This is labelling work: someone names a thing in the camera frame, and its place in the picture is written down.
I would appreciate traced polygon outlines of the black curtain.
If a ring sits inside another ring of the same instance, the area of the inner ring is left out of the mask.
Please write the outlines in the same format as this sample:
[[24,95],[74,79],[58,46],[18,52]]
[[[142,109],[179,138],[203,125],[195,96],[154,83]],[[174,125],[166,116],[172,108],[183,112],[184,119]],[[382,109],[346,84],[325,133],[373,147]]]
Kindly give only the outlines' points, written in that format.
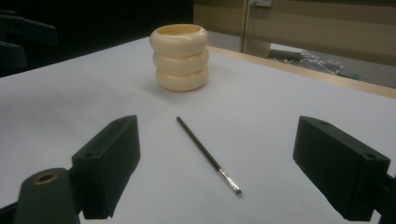
[[6,35],[7,41],[23,46],[27,65],[0,65],[0,77],[112,48],[193,19],[193,0],[0,0],[1,9],[53,26],[58,44]]

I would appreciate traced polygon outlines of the grey tube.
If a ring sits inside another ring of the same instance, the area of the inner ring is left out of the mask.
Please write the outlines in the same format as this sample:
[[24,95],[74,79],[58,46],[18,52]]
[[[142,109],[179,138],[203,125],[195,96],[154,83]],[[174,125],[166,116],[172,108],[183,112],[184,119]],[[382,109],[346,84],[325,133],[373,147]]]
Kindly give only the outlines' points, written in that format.
[[271,49],[269,56],[279,60],[288,60],[288,61],[291,60],[300,61],[303,58],[300,52],[292,52],[292,51],[285,51],[278,49]]

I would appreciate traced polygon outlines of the white table sheet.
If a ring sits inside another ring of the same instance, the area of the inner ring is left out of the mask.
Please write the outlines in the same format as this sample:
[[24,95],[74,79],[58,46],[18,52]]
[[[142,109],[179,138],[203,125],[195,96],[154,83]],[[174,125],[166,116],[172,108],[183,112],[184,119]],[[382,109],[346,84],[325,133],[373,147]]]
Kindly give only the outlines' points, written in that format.
[[110,121],[128,115],[138,119],[140,162],[113,218],[85,224],[347,224],[292,158],[301,116],[383,153],[396,175],[395,99],[217,52],[202,88],[166,91],[151,57],[140,39],[0,78],[0,207],[17,200],[25,178],[69,167]]

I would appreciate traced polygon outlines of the light wooden panel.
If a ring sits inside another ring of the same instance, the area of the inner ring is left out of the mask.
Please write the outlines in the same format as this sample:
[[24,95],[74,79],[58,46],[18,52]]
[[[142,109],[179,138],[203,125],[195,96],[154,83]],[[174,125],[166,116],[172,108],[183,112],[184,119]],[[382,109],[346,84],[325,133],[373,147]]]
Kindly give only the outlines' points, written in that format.
[[267,58],[271,44],[264,41],[258,34],[259,26],[254,16],[258,12],[258,4],[259,0],[243,0],[240,51],[248,55]]

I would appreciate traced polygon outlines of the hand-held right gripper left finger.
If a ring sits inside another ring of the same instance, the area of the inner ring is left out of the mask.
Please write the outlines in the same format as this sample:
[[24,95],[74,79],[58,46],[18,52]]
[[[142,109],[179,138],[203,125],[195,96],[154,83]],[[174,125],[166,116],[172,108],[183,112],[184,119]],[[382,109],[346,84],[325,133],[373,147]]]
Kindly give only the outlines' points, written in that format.
[[86,219],[106,219],[117,204],[140,160],[137,116],[111,121],[72,156],[72,179]]

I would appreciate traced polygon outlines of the cream ribbed round holder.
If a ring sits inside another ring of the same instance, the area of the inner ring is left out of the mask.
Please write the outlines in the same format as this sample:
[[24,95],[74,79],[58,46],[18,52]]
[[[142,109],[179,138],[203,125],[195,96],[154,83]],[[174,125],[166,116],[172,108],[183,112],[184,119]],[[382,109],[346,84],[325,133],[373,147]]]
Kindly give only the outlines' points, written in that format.
[[208,81],[206,29],[194,24],[171,24],[153,31],[149,43],[156,80],[169,91],[192,91]]

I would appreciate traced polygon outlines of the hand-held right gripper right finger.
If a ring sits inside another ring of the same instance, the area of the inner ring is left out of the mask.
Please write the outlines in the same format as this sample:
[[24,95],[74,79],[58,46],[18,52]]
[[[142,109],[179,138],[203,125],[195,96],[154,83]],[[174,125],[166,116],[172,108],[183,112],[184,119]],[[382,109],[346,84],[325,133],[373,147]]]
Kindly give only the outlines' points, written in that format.
[[292,158],[346,220],[391,220],[390,159],[329,122],[299,117]]

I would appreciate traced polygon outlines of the thin dark paintbrush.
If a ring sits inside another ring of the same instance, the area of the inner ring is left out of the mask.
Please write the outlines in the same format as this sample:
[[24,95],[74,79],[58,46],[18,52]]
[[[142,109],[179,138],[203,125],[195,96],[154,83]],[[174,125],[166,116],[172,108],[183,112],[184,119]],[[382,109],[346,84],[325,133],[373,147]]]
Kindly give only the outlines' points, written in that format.
[[227,184],[227,186],[231,189],[231,191],[237,195],[242,195],[242,190],[233,182],[233,180],[227,175],[227,173],[222,169],[222,167],[217,163],[217,161],[213,158],[213,156],[209,153],[209,151],[205,148],[205,146],[201,143],[201,141],[195,136],[192,130],[188,127],[188,125],[184,122],[181,117],[177,117],[177,122],[181,126],[181,128],[185,131],[187,136],[191,139],[191,141],[197,146],[197,148],[202,152],[205,158],[212,165],[214,170],[219,174],[219,176],[223,179],[223,181]]

